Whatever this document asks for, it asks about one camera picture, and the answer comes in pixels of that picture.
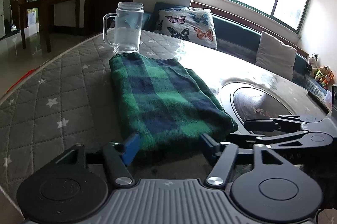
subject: green plaid cloth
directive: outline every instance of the green plaid cloth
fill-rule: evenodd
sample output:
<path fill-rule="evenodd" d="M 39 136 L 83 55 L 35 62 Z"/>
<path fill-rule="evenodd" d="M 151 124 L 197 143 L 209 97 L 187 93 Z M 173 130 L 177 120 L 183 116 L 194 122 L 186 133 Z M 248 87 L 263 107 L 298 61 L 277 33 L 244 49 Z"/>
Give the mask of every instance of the green plaid cloth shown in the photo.
<path fill-rule="evenodd" d="M 176 59 L 117 54 L 109 61 L 124 139 L 139 133 L 149 151 L 195 143 L 206 133 L 218 141 L 238 130 L 207 85 Z"/>

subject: red object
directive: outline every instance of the red object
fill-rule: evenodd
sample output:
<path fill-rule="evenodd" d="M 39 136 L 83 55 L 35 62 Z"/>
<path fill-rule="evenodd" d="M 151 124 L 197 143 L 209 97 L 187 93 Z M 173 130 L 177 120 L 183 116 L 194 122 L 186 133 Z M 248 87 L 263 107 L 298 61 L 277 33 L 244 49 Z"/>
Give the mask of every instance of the red object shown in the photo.
<path fill-rule="evenodd" d="M 32 74 L 36 69 L 32 69 L 30 71 L 28 71 L 22 78 L 20 78 L 16 83 L 14 83 L 14 85 L 12 87 L 10 87 L 6 93 L 8 93 L 11 89 L 14 88 L 15 85 L 17 85 L 19 82 L 23 81 L 26 77 L 28 77 L 30 74 Z"/>

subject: mug handle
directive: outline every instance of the mug handle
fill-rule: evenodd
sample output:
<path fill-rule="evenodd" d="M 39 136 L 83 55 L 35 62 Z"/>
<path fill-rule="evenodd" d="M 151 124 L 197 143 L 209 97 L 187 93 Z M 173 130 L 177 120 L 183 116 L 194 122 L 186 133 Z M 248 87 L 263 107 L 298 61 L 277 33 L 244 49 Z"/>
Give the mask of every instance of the mug handle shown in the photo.
<path fill-rule="evenodd" d="M 103 40 L 104 42 L 111 46 L 111 47 L 115 47 L 115 43 L 111 43 L 107 37 L 107 20 L 111 17 L 117 17 L 117 13 L 110 13 L 110 14 L 106 14 L 103 18 Z"/>

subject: tiled floor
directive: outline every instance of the tiled floor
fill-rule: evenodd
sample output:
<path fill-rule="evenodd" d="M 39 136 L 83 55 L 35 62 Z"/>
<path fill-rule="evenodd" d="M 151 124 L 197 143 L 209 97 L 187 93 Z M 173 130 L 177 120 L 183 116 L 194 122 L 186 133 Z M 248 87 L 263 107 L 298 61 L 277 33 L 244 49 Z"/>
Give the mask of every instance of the tiled floor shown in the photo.
<path fill-rule="evenodd" d="M 25 50 L 22 48 L 20 33 L 0 40 L 0 98 L 28 71 L 38 68 L 85 39 L 81 36 L 51 33 L 52 51 L 47 53 L 41 48 L 38 25 L 26 28 L 25 34 Z"/>

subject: butterfly print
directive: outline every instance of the butterfly print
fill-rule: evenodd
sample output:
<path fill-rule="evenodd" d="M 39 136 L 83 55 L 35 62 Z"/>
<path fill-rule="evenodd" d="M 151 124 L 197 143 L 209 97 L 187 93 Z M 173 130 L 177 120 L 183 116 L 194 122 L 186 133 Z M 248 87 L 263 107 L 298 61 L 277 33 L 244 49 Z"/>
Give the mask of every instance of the butterfly print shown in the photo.
<path fill-rule="evenodd" d="M 167 29 L 171 33 L 171 37 L 183 39 L 189 42 L 189 37 L 188 37 L 189 29 L 188 28 L 183 29 L 181 33 L 178 33 L 175 29 L 171 27 L 168 27 Z"/>
<path fill-rule="evenodd" d="M 183 24 L 185 23 L 185 19 L 186 16 L 180 16 L 180 17 L 176 17 L 176 16 L 165 16 L 171 23 L 180 23 Z"/>
<path fill-rule="evenodd" d="M 159 23 L 156 25 L 156 30 L 161 31 L 161 29 L 163 29 L 163 21 L 164 21 L 164 20 L 162 20 L 161 22 L 159 22 Z"/>
<path fill-rule="evenodd" d="M 201 40 L 206 40 L 209 39 L 210 42 L 213 41 L 213 30 L 212 29 L 209 29 L 207 32 L 204 32 L 203 30 L 200 30 L 196 27 L 193 27 L 194 28 L 194 31 L 197 33 L 197 37 L 198 39 L 201 39 Z"/>
<path fill-rule="evenodd" d="M 191 11 L 203 11 L 204 10 L 204 8 L 192 8 L 192 7 L 189 7 L 188 9 Z"/>
<path fill-rule="evenodd" d="M 205 26 L 208 25 L 208 16 L 206 13 L 200 17 L 193 13 L 189 13 L 189 14 L 196 24 L 200 24 L 200 22 L 202 22 Z"/>
<path fill-rule="evenodd" d="M 165 11 L 180 11 L 181 8 L 169 8 L 169 9 L 165 9 Z"/>

